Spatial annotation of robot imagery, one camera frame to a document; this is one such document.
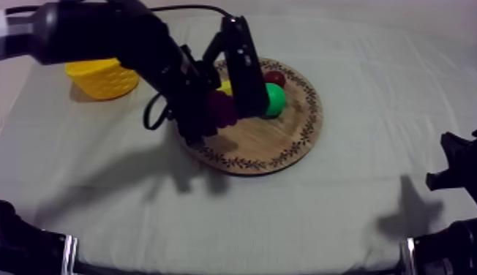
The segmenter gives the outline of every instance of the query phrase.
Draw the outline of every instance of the white tablecloth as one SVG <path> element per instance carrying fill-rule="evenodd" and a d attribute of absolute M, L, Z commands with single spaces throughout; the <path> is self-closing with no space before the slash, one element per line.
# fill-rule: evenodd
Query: white tablecloth
<path fill-rule="evenodd" d="M 219 28 L 208 13 L 165 19 L 195 56 Z M 477 48 L 312 16 L 247 20 L 259 55 L 298 70 L 322 100 L 320 139 L 297 165 L 224 176 L 169 127 L 143 128 L 148 84 L 87 102 L 63 66 L 35 65 L 0 131 L 0 198 L 79 237 L 90 263 L 210 274 L 391 265 L 403 238 L 477 216 L 464 190 L 424 184 L 446 168 L 440 134 L 477 128 Z"/>

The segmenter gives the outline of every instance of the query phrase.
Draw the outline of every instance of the white wall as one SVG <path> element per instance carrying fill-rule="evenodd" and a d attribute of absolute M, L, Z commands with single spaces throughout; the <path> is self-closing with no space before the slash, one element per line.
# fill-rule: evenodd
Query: white wall
<path fill-rule="evenodd" d="M 376 23 L 422 31 L 477 43 L 477 0 L 144 0 L 148 5 L 217 4 L 236 14 L 280 15 L 294 12 L 303 16 Z M 284 10 L 286 1 L 297 8 Z M 46 0 L 0 0 L 0 9 Z"/>

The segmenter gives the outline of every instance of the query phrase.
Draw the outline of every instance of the yellow object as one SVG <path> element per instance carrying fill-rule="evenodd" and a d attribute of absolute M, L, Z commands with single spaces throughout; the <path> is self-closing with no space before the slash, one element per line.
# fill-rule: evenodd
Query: yellow object
<path fill-rule="evenodd" d="M 66 64 L 66 74 L 90 97 L 114 99 L 136 87 L 139 76 L 123 68 L 117 59 L 80 61 Z"/>
<path fill-rule="evenodd" d="M 229 80 L 223 81 L 222 86 L 217 89 L 218 91 L 224 92 L 229 97 L 233 97 L 232 85 Z"/>

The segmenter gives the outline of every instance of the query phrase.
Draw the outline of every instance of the red ball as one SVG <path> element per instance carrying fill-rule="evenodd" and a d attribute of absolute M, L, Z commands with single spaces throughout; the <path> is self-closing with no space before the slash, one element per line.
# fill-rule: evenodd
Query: red ball
<path fill-rule="evenodd" d="M 284 88 L 285 84 L 286 84 L 285 76 L 281 72 L 278 72 L 278 71 L 267 72 L 264 75 L 264 81 L 266 83 L 274 83 L 281 88 Z"/>

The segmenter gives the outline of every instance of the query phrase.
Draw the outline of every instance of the wooden plate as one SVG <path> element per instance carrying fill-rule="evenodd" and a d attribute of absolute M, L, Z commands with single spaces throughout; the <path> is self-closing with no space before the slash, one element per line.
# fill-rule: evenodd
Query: wooden plate
<path fill-rule="evenodd" d="M 287 106 L 276 119 L 246 118 L 235 126 L 205 137 L 204 146 L 190 153 L 226 173 L 250 176 L 277 172 L 299 161 L 314 146 L 322 126 L 317 92 L 299 72 L 272 60 L 260 59 L 263 73 L 276 70 L 287 79 Z M 222 80 L 228 80 L 226 63 L 216 64 Z"/>

